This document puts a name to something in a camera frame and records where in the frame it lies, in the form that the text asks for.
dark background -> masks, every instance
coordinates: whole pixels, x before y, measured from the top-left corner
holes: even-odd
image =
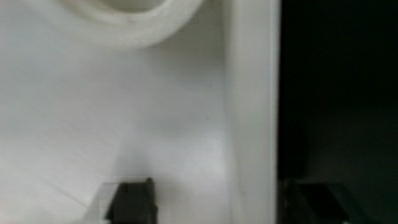
[[[398,1],[284,0],[279,178],[398,223]]]

